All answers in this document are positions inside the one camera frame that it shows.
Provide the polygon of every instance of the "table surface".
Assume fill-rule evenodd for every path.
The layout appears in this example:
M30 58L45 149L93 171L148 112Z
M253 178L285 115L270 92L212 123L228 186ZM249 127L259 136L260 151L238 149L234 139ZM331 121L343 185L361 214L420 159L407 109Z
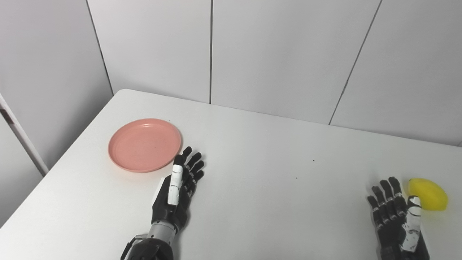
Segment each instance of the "table surface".
M462 258L461 148L132 90L115 95L0 229L0 258L114 260L147 232L171 164L131 173L107 153L114 132L140 118L171 122L205 157L176 260L377 259L366 196L391 175L445 189L448 209L423 213L426 242L433 259Z

